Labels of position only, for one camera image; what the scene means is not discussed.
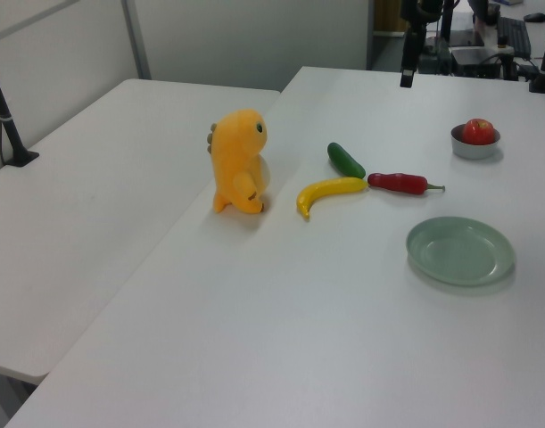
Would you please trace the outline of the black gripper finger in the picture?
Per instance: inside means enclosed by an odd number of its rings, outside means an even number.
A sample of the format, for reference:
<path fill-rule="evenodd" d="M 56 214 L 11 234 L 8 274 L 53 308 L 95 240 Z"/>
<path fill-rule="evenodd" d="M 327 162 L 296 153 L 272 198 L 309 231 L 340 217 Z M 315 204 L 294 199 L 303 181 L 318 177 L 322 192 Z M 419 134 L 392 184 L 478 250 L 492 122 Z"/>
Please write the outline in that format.
<path fill-rule="evenodd" d="M 412 69 L 410 65 L 410 29 L 405 32 L 400 64 L 400 87 L 412 86 Z"/>
<path fill-rule="evenodd" d="M 411 77 L 409 85 L 412 86 L 412 82 L 417 71 L 420 55 L 423 51 L 425 44 L 426 27 L 420 27 L 411 30 L 411 42 L 412 42 L 412 64 L 411 64 Z"/>

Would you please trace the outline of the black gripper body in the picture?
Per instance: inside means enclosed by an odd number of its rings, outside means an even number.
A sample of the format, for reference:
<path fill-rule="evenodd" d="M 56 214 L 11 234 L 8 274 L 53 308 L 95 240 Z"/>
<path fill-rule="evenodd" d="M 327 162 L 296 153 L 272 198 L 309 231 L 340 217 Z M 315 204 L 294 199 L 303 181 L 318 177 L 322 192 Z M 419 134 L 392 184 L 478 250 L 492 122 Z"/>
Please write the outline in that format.
<path fill-rule="evenodd" d="M 411 29 L 425 28 L 442 16 L 442 0 L 401 0 L 400 17 Z"/>

